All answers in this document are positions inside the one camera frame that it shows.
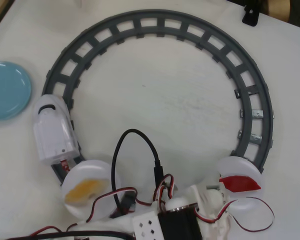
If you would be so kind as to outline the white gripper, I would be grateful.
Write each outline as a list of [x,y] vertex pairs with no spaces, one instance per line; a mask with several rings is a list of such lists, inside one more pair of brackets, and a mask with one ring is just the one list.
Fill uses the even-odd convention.
[[[203,240],[227,240],[230,231],[230,217],[227,208],[232,201],[227,200],[223,184],[193,184],[193,195],[198,205],[198,224]],[[213,208],[211,201],[223,202],[221,207]]]

